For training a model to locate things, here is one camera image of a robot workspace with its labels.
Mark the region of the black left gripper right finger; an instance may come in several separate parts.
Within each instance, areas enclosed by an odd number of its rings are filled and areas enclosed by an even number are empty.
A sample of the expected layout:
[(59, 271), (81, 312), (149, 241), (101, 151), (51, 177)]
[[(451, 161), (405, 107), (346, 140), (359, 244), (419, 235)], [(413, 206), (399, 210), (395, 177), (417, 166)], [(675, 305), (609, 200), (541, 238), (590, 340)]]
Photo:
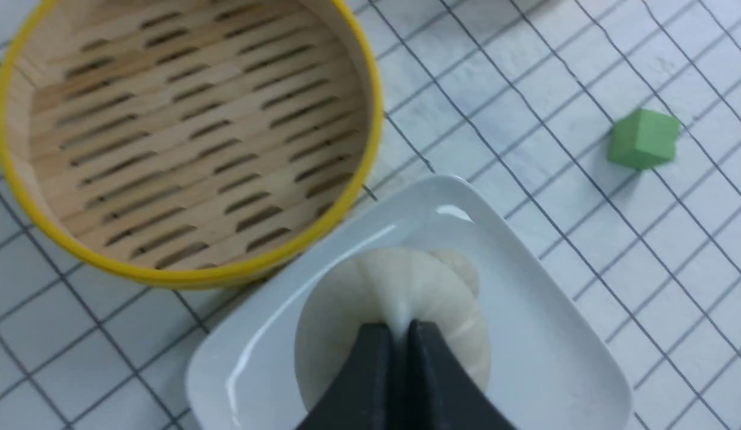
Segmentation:
[(414, 320), (406, 344), (408, 429), (513, 429), (459, 364), (442, 332)]

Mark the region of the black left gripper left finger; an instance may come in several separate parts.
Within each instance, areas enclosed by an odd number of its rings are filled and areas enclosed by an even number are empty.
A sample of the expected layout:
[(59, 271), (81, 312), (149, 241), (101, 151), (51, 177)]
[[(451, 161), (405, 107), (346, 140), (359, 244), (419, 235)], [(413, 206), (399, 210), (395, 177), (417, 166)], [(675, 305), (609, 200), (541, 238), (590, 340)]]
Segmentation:
[(299, 429), (390, 429), (393, 340), (382, 324), (363, 324), (329, 389)]

